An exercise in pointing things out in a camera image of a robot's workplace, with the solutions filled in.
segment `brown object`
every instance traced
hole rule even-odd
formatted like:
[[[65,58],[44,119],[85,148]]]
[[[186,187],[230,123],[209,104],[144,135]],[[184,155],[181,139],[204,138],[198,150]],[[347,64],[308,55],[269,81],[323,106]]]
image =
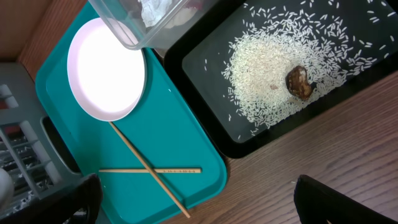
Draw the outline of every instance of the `brown object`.
[[[86,3],[87,0],[53,0],[51,2],[17,59],[25,66],[33,79]]]
[[[20,60],[35,77],[79,12],[77,2],[54,1]],[[390,75],[242,159],[225,159],[228,182],[187,220],[164,223],[299,224],[293,193],[307,174],[398,221],[398,73]]]
[[[0,0],[0,61],[15,61],[52,0]]]
[[[149,173],[147,169],[101,169],[100,172],[115,173]],[[173,168],[173,169],[154,169],[156,173],[166,174],[200,174],[201,169],[198,168]]]
[[[308,100],[312,94],[312,87],[308,83],[307,69],[296,66],[286,76],[286,86],[290,94],[302,100]]]
[[[152,168],[150,168],[150,166],[148,166],[147,162],[144,160],[144,158],[142,158],[137,149],[134,148],[134,146],[132,146],[129,140],[123,135],[122,132],[120,132],[120,130],[112,122],[109,122],[109,124],[112,126],[114,131],[116,131],[118,136],[123,140],[126,146],[131,150],[131,152],[137,157],[137,159],[145,167],[145,169],[148,170],[148,172],[153,176],[156,182],[163,188],[163,190],[167,193],[167,195],[169,195],[169,197],[174,201],[174,203],[181,209],[182,213],[184,213],[184,215],[187,218],[191,218],[190,214],[188,213],[188,210],[181,204],[181,202],[174,196],[173,192],[171,192],[169,188],[163,183],[163,181],[157,176],[156,172]]]

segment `gray dish rack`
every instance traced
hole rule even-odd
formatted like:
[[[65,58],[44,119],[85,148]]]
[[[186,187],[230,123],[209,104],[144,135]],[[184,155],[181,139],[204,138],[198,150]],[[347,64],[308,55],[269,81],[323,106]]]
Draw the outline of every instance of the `gray dish rack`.
[[[12,202],[0,219],[81,178],[54,148],[34,82],[18,63],[0,63],[0,168],[14,181]]]

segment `plastic container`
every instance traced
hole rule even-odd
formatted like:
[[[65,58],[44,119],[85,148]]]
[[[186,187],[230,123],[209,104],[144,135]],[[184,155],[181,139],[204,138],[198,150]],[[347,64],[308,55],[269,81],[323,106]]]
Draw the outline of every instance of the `plastic container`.
[[[128,49],[169,49],[217,1],[89,0]]]

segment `white plate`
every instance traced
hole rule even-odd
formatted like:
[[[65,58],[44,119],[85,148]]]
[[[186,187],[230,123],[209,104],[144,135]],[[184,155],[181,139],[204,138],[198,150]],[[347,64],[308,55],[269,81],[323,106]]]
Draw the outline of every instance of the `white plate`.
[[[67,70],[78,104],[102,121],[124,118],[144,92],[144,53],[124,48],[100,18],[88,21],[74,36]]]

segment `wooden chopstick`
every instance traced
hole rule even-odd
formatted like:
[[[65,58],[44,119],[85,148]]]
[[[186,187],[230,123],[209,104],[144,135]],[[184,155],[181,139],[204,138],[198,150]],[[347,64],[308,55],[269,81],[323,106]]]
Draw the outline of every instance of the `wooden chopstick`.
[[[164,191],[169,195],[169,197],[174,201],[174,203],[181,209],[181,211],[184,213],[184,215],[187,218],[190,218],[190,214],[188,213],[187,209],[181,204],[181,202],[174,196],[174,194],[169,190],[169,188],[163,183],[163,181],[158,177],[158,175],[155,173],[155,171],[148,166],[147,162],[142,158],[142,156],[139,154],[137,149],[132,146],[132,144],[129,142],[129,140],[124,136],[122,132],[112,123],[109,122],[109,124],[112,126],[112,128],[116,131],[116,133],[119,135],[119,137],[123,140],[123,142],[126,144],[126,146],[131,150],[131,152],[137,157],[137,159],[141,162],[141,164],[145,167],[145,169],[148,170],[148,172],[153,176],[153,178],[157,181],[157,183],[163,188]]]
[[[115,172],[115,173],[149,173],[147,169],[100,169],[100,172]],[[173,168],[173,169],[154,169],[156,173],[166,174],[200,174],[201,169],[199,168]]]

